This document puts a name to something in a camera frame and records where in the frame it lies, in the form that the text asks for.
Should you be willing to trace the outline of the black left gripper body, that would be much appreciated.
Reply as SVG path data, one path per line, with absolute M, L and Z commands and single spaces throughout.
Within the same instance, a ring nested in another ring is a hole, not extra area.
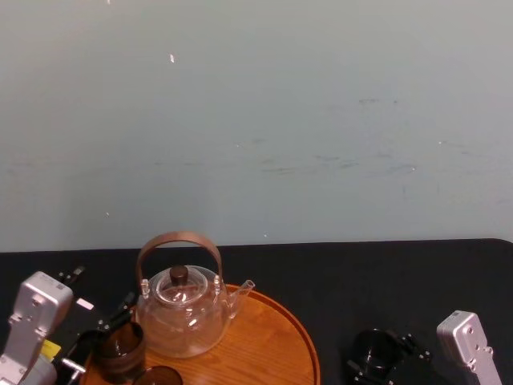
M 96 306 L 74 298 L 64 319 L 43 343 L 43 354 L 52 362 L 78 354 L 96 333 Z

